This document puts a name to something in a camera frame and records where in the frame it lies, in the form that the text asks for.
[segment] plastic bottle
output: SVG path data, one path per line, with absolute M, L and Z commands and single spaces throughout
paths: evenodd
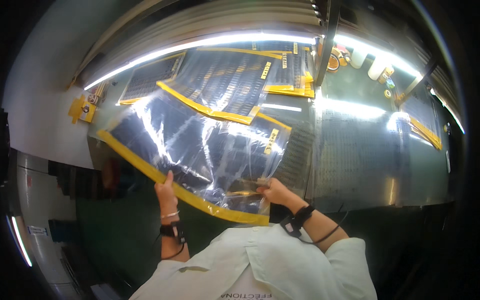
M 368 51 L 363 49 L 353 49 L 350 65 L 355 69 L 360 69 L 367 57 Z
M 377 80 L 387 66 L 388 62 L 386 61 L 386 59 L 381 56 L 377 56 L 373 61 L 372 66 L 368 70 L 368 76 L 372 80 Z
M 384 69 L 380 77 L 378 77 L 378 82 L 380 82 L 381 84 L 384 84 L 387 81 L 387 79 L 390 78 L 390 76 L 392 76 L 393 72 L 395 72 L 395 70 L 392 68 L 392 65 L 389 65 Z

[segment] metal pole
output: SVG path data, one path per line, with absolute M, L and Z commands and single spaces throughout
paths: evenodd
M 427 62 L 425 65 L 425 68 L 423 69 L 422 75 L 417 78 L 405 89 L 405 91 L 397 98 L 395 99 L 395 105 L 399 107 L 402 105 L 412 94 L 412 91 L 417 87 L 417 85 L 421 84 L 425 78 L 430 76 L 430 74 L 435 70 L 437 67 L 437 59 L 435 57 L 431 57 L 430 60 Z
M 322 82 L 327 72 L 328 61 L 330 53 L 332 53 L 333 39 L 336 34 L 336 27 L 338 25 L 338 18 L 340 16 L 341 0 L 329 0 L 327 7 L 327 30 L 325 33 L 324 43 L 322 46 L 322 53 L 320 55 L 320 66 L 315 77 L 315 86 L 322 86 Z

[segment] shirt sleeve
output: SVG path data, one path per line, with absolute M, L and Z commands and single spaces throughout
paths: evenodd
M 325 252 L 343 287 L 355 299 L 377 299 L 368 272 L 365 241 L 358 238 L 339 240 Z
M 156 299 L 156 297 L 154 297 L 157 292 L 156 286 L 170 278 L 175 272 L 182 268 L 183 265 L 183 262 L 173 260 L 163 260 L 159 262 L 152 277 L 139 287 L 129 300 Z

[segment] handwritten label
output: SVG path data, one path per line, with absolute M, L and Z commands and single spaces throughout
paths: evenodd
M 268 144 L 267 146 L 265 146 L 265 150 L 264 150 L 265 154 L 270 154 L 270 152 L 272 152 L 272 147 L 273 147 L 273 144 L 275 143 L 277 135 L 278 135 L 278 129 L 274 128 L 272 130 L 272 133 L 270 134 L 270 138 L 268 139 Z
M 287 68 L 287 54 L 285 52 L 282 52 L 282 68 Z
M 267 64 L 265 65 L 264 71 L 262 72 L 262 76 L 260 78 L 262 78 L 262 79 L 267 78 L 268 70 L 270 69 L 271 65 L 272 65 L 272 63 L 267 61 Z
M 28 233 L 30 233 L 31 235 L 48 235 L 46 228 L 37 226 L 27 226 L 27 228 Z

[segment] hand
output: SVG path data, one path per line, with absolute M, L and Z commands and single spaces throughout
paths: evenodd
M 155 184 L 156 197 L 160 204 L 160 211 L 163 215 L 172 214 L 177 211 L 178 199 L 175 197 L 175 193 L 172 187 L 173 172 L 168 171 L 167 179 L 165 183 L 157 182 Z
M 286 206 L 294 214 L 302 207 L 308 206 L 300 197 L 290 191 L 278 179 L 271 178 L 267 186 L 261 186 L 257 192 L 262 193 L 268 202 Z

